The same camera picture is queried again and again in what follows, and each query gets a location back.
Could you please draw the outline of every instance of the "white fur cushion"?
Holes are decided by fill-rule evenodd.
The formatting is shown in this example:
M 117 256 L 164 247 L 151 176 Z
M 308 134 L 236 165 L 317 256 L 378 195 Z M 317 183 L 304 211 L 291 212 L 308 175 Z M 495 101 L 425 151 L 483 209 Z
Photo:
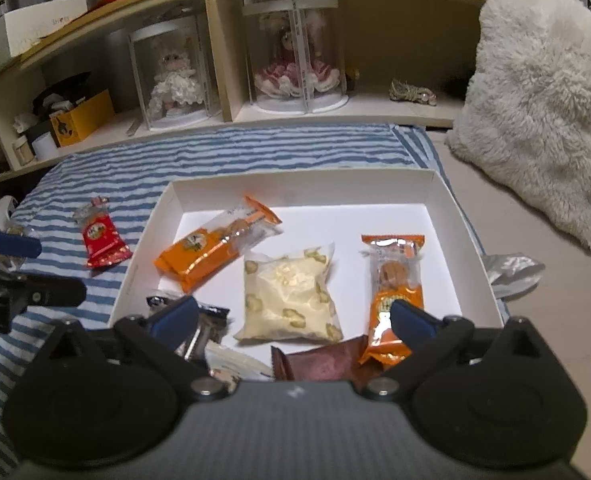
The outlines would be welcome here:
M 591 12 L 488 0 L 477 67 L 447 142 L 591 249 Z

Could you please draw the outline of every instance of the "orange cardboard box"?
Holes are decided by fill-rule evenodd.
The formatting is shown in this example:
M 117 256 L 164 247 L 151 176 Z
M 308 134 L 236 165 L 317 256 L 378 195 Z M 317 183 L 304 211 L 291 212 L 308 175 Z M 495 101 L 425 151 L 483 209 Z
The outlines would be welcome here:
M 60 146 L 69 146 L 89 137 L 115 114 L 109 91 L 105 90 L 70 112 L 52 117 L 51 124 Z

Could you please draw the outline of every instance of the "transparent display case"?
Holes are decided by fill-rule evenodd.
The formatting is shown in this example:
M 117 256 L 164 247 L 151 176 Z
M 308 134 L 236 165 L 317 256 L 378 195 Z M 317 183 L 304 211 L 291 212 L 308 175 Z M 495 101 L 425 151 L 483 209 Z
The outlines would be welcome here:
M 220 112 L 204 13 L 129 35 L 138 98 L 150 130 L 178 130 Z
M 316 113 L 348 100 L 338 0 L 271 0 L 242 7 L 254 105 Z

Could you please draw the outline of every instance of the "orange snack package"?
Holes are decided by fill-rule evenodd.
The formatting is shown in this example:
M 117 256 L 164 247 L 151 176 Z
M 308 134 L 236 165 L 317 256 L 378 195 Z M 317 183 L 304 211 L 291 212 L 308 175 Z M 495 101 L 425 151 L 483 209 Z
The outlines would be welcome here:
M 391 330 L 391 305 L 406 300 L 424 308 L 418 252 L 422 235 L 363 235 L 369 245 L 371 301 L 367 349 L 360 364 L 373 358 L 385 366 L 398 364 L 411 350 Z
M 271 209 L 245 196 L 234 209 L 224 211 L 162 251 L 156 267 L 193 292 L 208 277 L 267 236 L 282 223 Z

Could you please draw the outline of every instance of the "striped tablecloth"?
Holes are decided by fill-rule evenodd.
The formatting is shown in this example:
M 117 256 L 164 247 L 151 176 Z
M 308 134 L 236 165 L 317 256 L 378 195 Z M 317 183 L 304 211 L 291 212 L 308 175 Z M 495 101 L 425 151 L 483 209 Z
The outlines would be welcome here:
M 86 270 L 86 250 L 72 213 L 91 197 L 111 199 L 111 219 L 125 242 L 135 248 L 158 197 L 172 179 L 351 166 L 432 168 L 446 180 L 423 129 L 388 124 L 225 128 L 75 154 L 58 164 L 14 216 L 35 229 L 42 241 L 42 254 L 23 270 L 82 278 L 87 300 L 66 314 L 30 308 L 15 319 L 9 335 L 0 335 L 0 418 L 10 390 L 50 332 L 51 320 L 73 313 L 87 329 L 95 329 L 105 327 L 109 319 L 128 262 L 94 278 Z M 0 478 L 16 464 L 0 424 Z

